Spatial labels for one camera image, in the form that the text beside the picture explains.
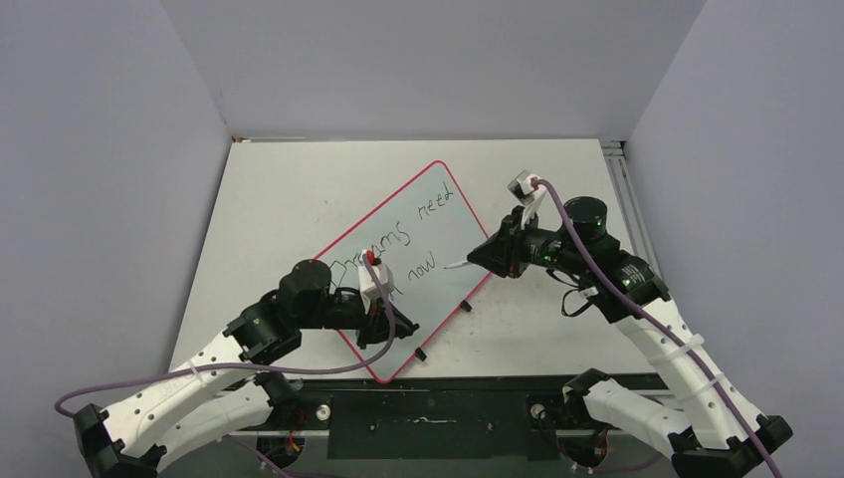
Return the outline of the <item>black whiteboard marker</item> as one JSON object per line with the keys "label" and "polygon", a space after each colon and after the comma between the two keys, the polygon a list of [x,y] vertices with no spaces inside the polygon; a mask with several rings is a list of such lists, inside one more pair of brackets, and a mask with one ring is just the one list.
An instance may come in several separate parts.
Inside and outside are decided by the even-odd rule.
{"label": "black whiteboard marker", "polygon": [[467,266],[471,266],[471,265],[473,265],[473,264],[470,261],[463,260],[463,261],[458,261],[458,262],[446,265],[446,266],[444,266],[443,269],[453,270],[453,269],[459,269],[459,268],[463,268],[463,267],[467,267]]}

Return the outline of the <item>pink-framed whiteboard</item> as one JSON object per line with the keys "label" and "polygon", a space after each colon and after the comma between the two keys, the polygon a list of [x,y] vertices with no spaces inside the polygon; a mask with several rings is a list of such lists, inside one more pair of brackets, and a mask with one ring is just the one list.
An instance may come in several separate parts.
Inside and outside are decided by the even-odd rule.
{"label": "pink-framed whiteboard", "polygon": [[368,368],[394,379],[487,279],[477,267],[456,268],[488,238],[447,164],[428,164],[317,254],[337,287],[357,283],[360,254],[370,250],[391,269],[392,302],[418,330],[397,340]]}

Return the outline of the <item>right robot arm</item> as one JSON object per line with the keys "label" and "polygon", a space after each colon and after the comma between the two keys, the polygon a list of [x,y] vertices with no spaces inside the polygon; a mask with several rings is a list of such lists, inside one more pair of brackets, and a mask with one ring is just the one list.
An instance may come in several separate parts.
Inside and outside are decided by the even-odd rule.
{"label": "right robot arm", "polygon": [[763,413],[715,365],[662,279],[607,232],[603,201],[576,197],[564,210],[567,223],[550,231],[517,206],[468,254],[469,263],[502,278],[516,279],[530,266],[568,276],[677,400],[676,407],[661,404],[589,369],[562,389],[566,419],[630,434],[667,457],[681,477],[742,477],[768,463],[792,437],[790,425]]}

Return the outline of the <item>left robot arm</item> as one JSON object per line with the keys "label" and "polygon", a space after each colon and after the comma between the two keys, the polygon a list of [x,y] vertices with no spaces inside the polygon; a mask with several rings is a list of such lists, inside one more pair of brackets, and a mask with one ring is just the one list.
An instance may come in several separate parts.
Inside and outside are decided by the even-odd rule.
{"label": "left robot arm", "polygon": [[289,426],[299,397],[276,361],[305,330],[354,330],[360,349],[413,336],[418,325],[390,302],[390,269],[366,254],[355,288],[337,287],[329,265],[307,259],[247,307],[192,358],[135,394],[73,415],[80,453],[94,477],[155,477],[181,456],[231,432]]}

